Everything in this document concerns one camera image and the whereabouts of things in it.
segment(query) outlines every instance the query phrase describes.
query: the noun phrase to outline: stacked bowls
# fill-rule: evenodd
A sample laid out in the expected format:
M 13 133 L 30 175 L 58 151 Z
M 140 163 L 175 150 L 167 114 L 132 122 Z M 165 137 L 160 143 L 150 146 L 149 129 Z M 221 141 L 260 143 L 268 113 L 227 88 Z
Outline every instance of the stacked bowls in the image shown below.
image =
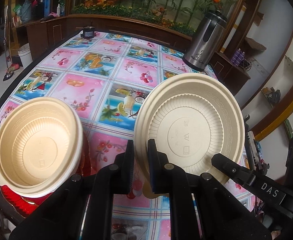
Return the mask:
M 81 121 L 62 100 L 21 104 L 0 127 L 0 186 L 30 198 L 55 191 L 76 172 L 82 143 Z

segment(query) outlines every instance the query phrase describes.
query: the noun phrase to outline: fruit print tablecloth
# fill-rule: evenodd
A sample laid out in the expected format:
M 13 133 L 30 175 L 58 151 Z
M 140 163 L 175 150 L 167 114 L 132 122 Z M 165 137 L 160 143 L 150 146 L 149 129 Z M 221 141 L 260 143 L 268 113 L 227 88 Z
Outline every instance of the fruit print tablecloth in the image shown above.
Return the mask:
M 26 100 L 43 96 L 64 100 L 82 120 L 90 144 L 91 174 L 95 174 L 111 164 L 133 138 L 135 119 L 148 93 L 167 78 L 193 71 L 182 56 L 154 42 L 119 34 L 97 32 L 91 40 L 78 34 L 20 82 L 0 110 L 0 125 Z M 203 74 L 216 79 L 210 66 Z M 247 165 L 245 151 L 240 165 Z M 145 198 L 143 183 L 135 167 L 130 194 L 114 197 L 111 230 L 127 232 L 127 239 L 170 239 L 168 198 Z M 253 208 L 252 194 L 231 180 L 225 186 L 249 210 Z M 19 209 L 18 201 L 25 200 L 15 198 L 10 201 Z M 32 209 L 21 212 L 28 215 Z

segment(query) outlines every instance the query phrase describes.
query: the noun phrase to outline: pink tablecloth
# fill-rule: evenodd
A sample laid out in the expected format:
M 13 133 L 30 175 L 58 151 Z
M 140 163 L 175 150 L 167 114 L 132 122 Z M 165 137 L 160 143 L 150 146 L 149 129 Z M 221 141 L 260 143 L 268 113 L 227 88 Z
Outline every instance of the pink tablecloth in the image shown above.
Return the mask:
M 173 49 L 122 35 L 96 34 L 89 41 L 78 34 L 54 50 L 20 82 L 0 110 L 1 125 L 26 100 L 43 96 L 64 100 L 82 120 L 90 142 L 92 174 L 112 163 L 133 138 L 139 97 L 173 75 L 193 71 L 183 63 L 183 54 Z M 205 73 L 216 79 L 210 66 Z M 137 98 L 131 117 L 118 111 L 127 95 Z M 240 165 L 245 164 L 243 151 Z M 112 223 L 131 227 L 137 239 L 170 239 L 168 198 L 145 198 L 141 195 L 143 182 L 135 168 L 132 192 L 114 198 Z M 249 210 L 253 208 L 250 193 L 233 181 L 226 187 Z

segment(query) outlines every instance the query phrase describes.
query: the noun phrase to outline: bottle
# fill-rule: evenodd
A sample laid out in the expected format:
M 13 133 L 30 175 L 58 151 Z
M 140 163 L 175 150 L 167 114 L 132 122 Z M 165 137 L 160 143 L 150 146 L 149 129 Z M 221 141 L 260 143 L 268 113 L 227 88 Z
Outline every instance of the bottle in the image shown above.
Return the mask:
M 234 52 L 234 54 L 233 54 L 233 56 L 232 56 L 232 58 L 231 58 L 231 62 L 234 64 L 235 63 L 235 61 L 236 61 L 236 59 L 238 58 L 238 56 L 241 54 L 241 49 L 237 49 L 235 52 Z
M 244 58 L 245 58 L 245 54 L 244 52 L 241 52 L 238 58 L 235 60 L 234 65 L 236 66 L 240 65 L 240 63 L 244 60 Z
M 58 17 L 60 16 L 60 14 L 61 14 L 61 6 L 60 6 L 60 4 L 58 4 L 58 7 L 57 7 L 57 15 L 58 15 Z

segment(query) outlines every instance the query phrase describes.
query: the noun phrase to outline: white bucket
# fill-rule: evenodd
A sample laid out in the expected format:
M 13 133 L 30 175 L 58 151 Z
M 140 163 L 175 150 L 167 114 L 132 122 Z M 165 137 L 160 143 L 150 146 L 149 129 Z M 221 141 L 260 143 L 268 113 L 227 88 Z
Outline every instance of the white bucket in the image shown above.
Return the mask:
M 20 56 L 22 66 L 26 68 L 27 66 L 30 65 L 30 63 L 33 61 L 31 52 L 30 52 L 30 46 L 29 43 L 23 45 L 19 50 L 18 54 Z

